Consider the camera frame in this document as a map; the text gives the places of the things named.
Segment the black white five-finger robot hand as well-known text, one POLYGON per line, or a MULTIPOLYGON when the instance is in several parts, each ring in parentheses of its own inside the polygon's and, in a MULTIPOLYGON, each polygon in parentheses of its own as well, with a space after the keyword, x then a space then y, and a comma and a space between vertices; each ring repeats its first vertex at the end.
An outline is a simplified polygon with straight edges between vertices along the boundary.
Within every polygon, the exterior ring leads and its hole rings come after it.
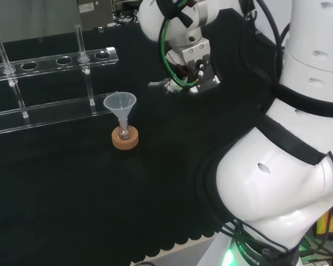
POLYGON ((182 87, 188 87, 190 94, 196 95, 216 88, 220 79, 212 66, 210 52, 209 40, 205 38, 165 52, 165 61, 174 74, 166 85, 167 90, 177 93, 182 87))

